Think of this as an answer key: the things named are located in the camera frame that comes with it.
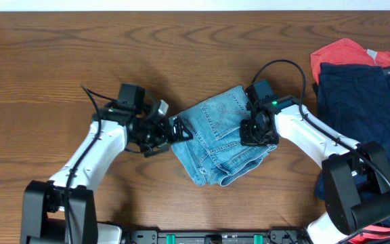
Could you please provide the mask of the light blue denim jeans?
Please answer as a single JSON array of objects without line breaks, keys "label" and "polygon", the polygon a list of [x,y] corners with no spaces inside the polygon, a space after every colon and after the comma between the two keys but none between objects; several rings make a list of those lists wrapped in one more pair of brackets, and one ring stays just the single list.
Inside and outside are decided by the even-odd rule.
[{"label": "light blue denim jeans", "polygon": [[238,85],[177,115],[193,138],[171,148],[195,184],[227,186],[277,148],[275,144],[241,145],[240,122],[250,118],[247,102]]}]

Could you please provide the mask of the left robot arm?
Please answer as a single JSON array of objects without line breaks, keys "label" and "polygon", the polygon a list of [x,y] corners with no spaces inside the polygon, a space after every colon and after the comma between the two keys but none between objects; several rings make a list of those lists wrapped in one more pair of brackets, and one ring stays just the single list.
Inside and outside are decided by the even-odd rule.
[{"label": "left robot arm", "polygon": [[122,84],[117,98],[95,106],[89,132],[69,161],[47,181],[33,180],[23,195],[21,243],[130,243],[118,224],[99,222],[94,194],[128,144],[152,157],[176,142],[193,138],[179,117],[168,118],[169,105],[145,101],[147,91]]}]

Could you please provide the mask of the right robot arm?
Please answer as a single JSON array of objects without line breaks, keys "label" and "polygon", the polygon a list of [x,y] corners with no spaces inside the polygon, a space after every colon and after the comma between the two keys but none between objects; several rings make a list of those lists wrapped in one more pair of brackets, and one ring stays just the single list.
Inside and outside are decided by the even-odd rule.
[{"label": "right robot arm", "polygon": [[390,163],[380,144],[340,134],[294,96],[277,97],[267,80],[251,83],[245,94],[251,117],[240,123],[242,145],[285,138],[322,170],[325,213],[302,231],[270,232],[272,243],[346,243],[390,218]]}]

